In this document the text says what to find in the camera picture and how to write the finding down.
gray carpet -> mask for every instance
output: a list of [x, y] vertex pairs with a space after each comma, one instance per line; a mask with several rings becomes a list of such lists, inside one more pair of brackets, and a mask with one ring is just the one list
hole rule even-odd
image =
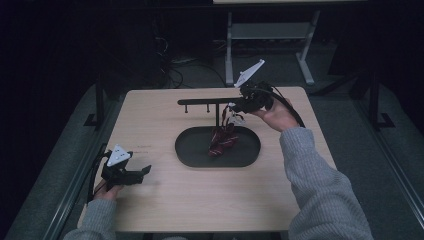
[[[313, 45], [308, 56], [312, 75], [316, 79], [314, 86], [307, 86], [297, 65], [294, 52], [297, 46], [283, 46], [278, 52], [264, 54], [256, 52], [253, 57], [234, 58], [234, 75], [247, 69], [262, 58], [266, 64], [255, 79], [265, 80], [276, 86], [302, 86], [307, 92], [313, 92], [331, 84], [337, 76], [328, 76], [327, 70], [334, 52], [334, 45]], [[225, 76], [224, 60], [221, 57], [213, 59], [212, 64], [197, 61], [184, 66], [176, 66], [184, 77], [182, 88], [223, 87]], [[177, 82], [180, 76], [171, 72], [171, 77]], [[367, 103], [350, 100], [347, 92], [348, 83], [325, 97], [311, 97], [311, 103], [321, 125], [337, 168], [345, 173], [352, 182], [352, 187], [364, 209], [375, 239], [424, 239], [424, 231], [411, 211], [407, 201], [400, 191], [390, 169], [385, 155], [381, 151], [374, 133], [370, 130], [367, 120], [358, 108]], [[402, 168], [407, 173], [417, 192], [424, 194], [423, 169], [424, 139], [403, 113], [393, 94], [381, 90], [381, 111], [387, 112], [396, 124], [396, 128], [383, 129], [383, 136], [395, 155], [401, 160]], [[115, 110], [109, 112], [109, 117], [116, 119], [120, 101], [109, 101]], [[89, 113], [94, 113], [93, 89], [81, 100], [75, 113], [64, 130], [61, 139], [53, 150], [45, 169], [35, 184], [30, 196], [15, 221], [8, 239], [41, 239], [50, 224], [55, 209], [63, 198], [65, 189], [69, 186], [75, 172], [75, 165], [84, 155], [93, 138], [98, 138], [93, 128], [83, 127]], [[111, 127], [104, 130], [101, 138], [107, 141]], [[69, 213], [66, 224], [61, 231], [61, 237], [76, 227], [82, 205], [85, 202], [87, 182], [78, 197], [75, 207]], [[154, 239], [163, 235], [155, 234]], [[191, 235], [191, 239], [201, 239], [199, 235]], [[259, 235], [242, 235], [240, 239], [259, 239]], [[118, 233], [118, 239], [142, 239], [142, 233]], [[270, 239], [260, 235], [260, 239]]]

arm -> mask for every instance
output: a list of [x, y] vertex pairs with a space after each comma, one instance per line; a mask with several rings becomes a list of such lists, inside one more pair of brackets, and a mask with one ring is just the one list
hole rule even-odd
[[66, 234], [70, 239], [116, 239], [114, 216], [116, 197], [123, 186], [114, 186], [106, 191], [106, 182], [102, 180], [95, 189], [94, 200], [88, 203], [80, 228]]
[[300, 208], [290, 224], [289, 238], [372, 239], [349, 179], [318, 154], [312, 131], [298, 127], [276, 100], [269, 111], [252, 114], [281, 132], [285, 171]]

stand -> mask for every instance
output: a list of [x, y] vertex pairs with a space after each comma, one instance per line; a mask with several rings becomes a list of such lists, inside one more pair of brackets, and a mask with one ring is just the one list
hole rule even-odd
[[175, 150], [178, 159], [186, 166], [194, 168], [237, 168], [247, 167], [254, 163], [261, 149], [259, 137], [252, 130], [236, 126], [234, 132], [238, 136], [237, 143], [232, 148], [225, 148], [224, 154], [219, 157], [210, 157], [208, 149], [212, 139], [212, 131], [215, 127], [220, 127], [219, 104], [234, 102], [236, 98], [217, 99], [184, 99], [179, 100], [179, 105], [185, 106], [188, 113], [188, 105], [209, 105], [215, 104], [215, 126], [192, 127], [184, 130], [175, 141]]
[[314, 36], [320, 11], [315, 11], [310, 22], [297, 23], [234, 23], [232, 12], [228, 13], [227, 23], [227, 53], [225, 56], [226, 84], [233, 85], [233, 62], [231, 46], [233, 39], [304, 39], [305, 45], [301, 52], [296, 53], [306, 84], [314, 85], [315, 81], [306, 63], [306, 56]]
[[84, 126], [95, 126], [96, 131], [99, 130], [105, 118], [104, 108], [105, 107], [104, 107], [104, 100], [103, 100], [103, 86], [99, 76], [96, 81], [96, 113], [97, 114], [88, 115], [87, 120], [84, 123]]

cable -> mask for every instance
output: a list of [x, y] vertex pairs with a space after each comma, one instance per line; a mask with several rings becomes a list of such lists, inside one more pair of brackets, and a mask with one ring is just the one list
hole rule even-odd
[[[106, 144], [102, 144], [102, 147], [101, 147], [101, 150], [100, 151], [101, 152], [104, 152], [105, 149], [106, 149]], [[91, 171], [88, 171], [87, 172], [87, 175], [86, 175], [85, 178], [87, 178], [88, 175], [91, 173], [91, 175], [90, 175], [90, 181], [88, 183], [87, 203], [89, 203], [90, 201], [93, 200], [93, 197], [94, 197], [94, 194], [95, 194], [95, 193], [93, 194], [94, 182], [96, 180], [96, 173], [99, 170], [100, 163], [101, 163], [101, 161], [102, 161], [102, 159], [104, 157], [110, 157], [111, 154], [112, 154], [111, 151], [108, 151], [108, 152], [103, 153], [101, 155], [99, 153], [97, 155], [97, 158], [94, 160], [94, 162], [93, 162], [93, 164], [91, 166]]]
[[271, 85], [271, 84], [269, 84], [272, 88], [274, 88], [275, 89], [275, 91], [277, 91], [278, 92], [278, 94], [280, 94], [280, 96], [282, 97], [282, 98], [284, 98], [283, 97], [283, 94], [281, 94], [281, 92], [278, 90], [278, 88], [276, 87], [276, 86], [274, 86], [274, 85]]
[[194, 62], [196, 60], [198, 60], [198, 59], [197, 58], [187, 58], [187, 59], [182, 59], [182, 60], [172, 60], [171, 63], [172, 64], [181, 64], [181, 65], [184, 65], [184, 64], [188, 64], [188, 63]]
[[177, 88], [179, 88], [183, 84], [184, 76], [183, 76], [183, 74], [180, 71], [177, 71], [174, 68], [170, 68], [169, 70], [170, 71], [174, 71], [175, 73], [177, 73], [178, 75], [180, 75], [181, 81], [179, 81], [178, 82], [178, 85], [176, 85], [176, 86], [175, 86], [174, 79], [171, 76], [169, 76], [169, 78], [171, 79], [172, 83], [174, 83], [174, 88], [177, 89]]
[[177, 67], [204, 67], [204, 68], [208, 68], [209, 70], [212, 70], [213, 72], [216, 73], [216, 75], [219, 77], [219, 79], [221, 80], [221, 82], [224, 84], [224, 87], [227, 88], [227, 83], [225, 82], [224, 78], [222, 78], [222, 76], [219, 74], [218, 71], [216, 71], [213, 67], [210, 67], [208, 65], [204, 65], [204, 64], [193, 64], [193, 65], [183, 65], [183, 66], [177, 66]]
[[97, 190], [94, 191], [93, 195], [95, 196], [100, 191], [100, 189], [102, 189], [106, 184], [107, 182], [103, 183], [99, 188], [97, 188]]
[[292, 114], [292, 116], [296, 119], [297, 123], [303, 128], [305, 128], [305, 123], [303, 122], [302, 118], [300, 117], [299, 113], [294, 110], [293, 106], [287, 102], [287, 100], [284, 97], [279, 96], [278, 94], [271, 92], [271, 95], [276, 98], [278, 101], [280, 101]]
[[166, 39], [163, 37], [156, 37], [156, 40], [162, 40], [165, 43], [165, 49], [162, 51], [163, 53], [165, 53], [169, 47], [168, 41], [166, 41]]

right hand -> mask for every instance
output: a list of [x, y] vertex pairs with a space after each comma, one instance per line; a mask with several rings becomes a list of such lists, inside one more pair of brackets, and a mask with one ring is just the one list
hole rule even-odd
[[296, 119], [291, 115], [290, 111], [277, 99], [273, 98], [274, 104], [271, 109], [251, 112], [251, 114], [260, 117], [272, 129], [283, 132], [286, 129], [298, 127]]

